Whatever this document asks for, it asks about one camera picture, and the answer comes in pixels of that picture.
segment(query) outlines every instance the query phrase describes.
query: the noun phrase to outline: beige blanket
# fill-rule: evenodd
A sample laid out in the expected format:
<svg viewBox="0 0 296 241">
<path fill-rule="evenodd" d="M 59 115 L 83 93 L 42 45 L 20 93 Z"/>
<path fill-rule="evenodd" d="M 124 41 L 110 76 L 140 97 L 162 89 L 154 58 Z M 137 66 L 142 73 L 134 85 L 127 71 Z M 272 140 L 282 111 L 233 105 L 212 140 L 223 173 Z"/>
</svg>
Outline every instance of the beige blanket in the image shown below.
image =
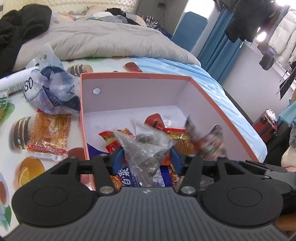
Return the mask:
<svg viewBox="0 0 296 241">
<path fill-rule="evenodd" d="M 14 71 L 21 70 L 49 42 L 60 60 L 85 57 L 150 57 L 184 64 L 200 62 L 157 30 L 95 20 L 51 23 L 48 31 L 23 44 Z"/>
</svg>

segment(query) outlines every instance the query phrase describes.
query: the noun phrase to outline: barcode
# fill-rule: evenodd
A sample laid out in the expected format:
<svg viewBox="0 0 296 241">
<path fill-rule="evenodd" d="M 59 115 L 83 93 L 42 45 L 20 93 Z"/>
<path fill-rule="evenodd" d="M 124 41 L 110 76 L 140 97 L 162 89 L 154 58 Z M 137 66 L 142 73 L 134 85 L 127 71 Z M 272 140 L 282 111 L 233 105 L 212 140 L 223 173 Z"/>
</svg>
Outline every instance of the barcode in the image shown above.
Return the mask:
<svg viewBox="0 0 296 241">
<path fill-rule="evenodd" d="M 25 81 L 9 87 L 9 93 L 12 94 L 24 88 Z"/>
</svg>

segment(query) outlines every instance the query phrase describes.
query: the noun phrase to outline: headboard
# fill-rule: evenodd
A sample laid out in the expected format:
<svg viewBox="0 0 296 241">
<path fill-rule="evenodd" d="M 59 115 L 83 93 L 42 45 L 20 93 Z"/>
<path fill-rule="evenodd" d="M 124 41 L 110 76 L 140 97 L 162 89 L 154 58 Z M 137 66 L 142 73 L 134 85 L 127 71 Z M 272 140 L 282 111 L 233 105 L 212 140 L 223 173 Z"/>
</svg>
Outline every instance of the headboard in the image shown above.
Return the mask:
<svg viewBox="0 0 296 241">
<path fill-rule="evenodd" d="M 124 12 L 135 13 L 139 0 L 0 0 L 0 17 L 10 10 L 19 10 L 31 3 L 47 5 L 54 12 L 80 15 L 87 11 L 87 7 L 93 5 L 102 7 L 102 11 L 116 7 Z"/>
</svg>

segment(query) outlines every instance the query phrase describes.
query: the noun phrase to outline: light blue bed sheet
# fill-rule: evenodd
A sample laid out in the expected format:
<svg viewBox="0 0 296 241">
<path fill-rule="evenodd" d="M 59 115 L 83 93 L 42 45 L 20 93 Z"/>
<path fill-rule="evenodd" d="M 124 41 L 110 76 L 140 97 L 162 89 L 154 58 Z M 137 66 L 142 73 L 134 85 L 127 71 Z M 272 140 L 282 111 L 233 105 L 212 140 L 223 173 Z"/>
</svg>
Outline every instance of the light blue bed sheet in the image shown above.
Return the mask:
<svg viewBox="0 0 296 241">
<path fill-rule="evenodd" d="M 258 160 L 262 163 L 267 155 L 267 148 L 263 140 L 225 95 L 223 88 L 205 70 L 193 64 L 152 59 L 131 58 L 145 73 L 178 74 L 192 77 L 225 112 L 235 127 L 245 138 Z"/>
</svg>

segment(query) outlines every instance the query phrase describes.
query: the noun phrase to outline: wall outlet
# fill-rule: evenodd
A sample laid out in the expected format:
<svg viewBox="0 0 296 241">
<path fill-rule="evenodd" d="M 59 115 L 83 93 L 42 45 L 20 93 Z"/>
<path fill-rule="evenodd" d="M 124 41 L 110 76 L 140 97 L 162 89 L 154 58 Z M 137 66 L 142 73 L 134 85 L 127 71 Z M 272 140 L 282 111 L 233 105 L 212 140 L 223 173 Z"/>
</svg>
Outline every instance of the wall outlet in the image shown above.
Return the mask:
<svg viewBox="0 0 296 241">
<path fill-rule="evenodd" d="M 165 4 L 163 2 L 158 2 L 157 7 L 163 8 Z"/>
</svg>

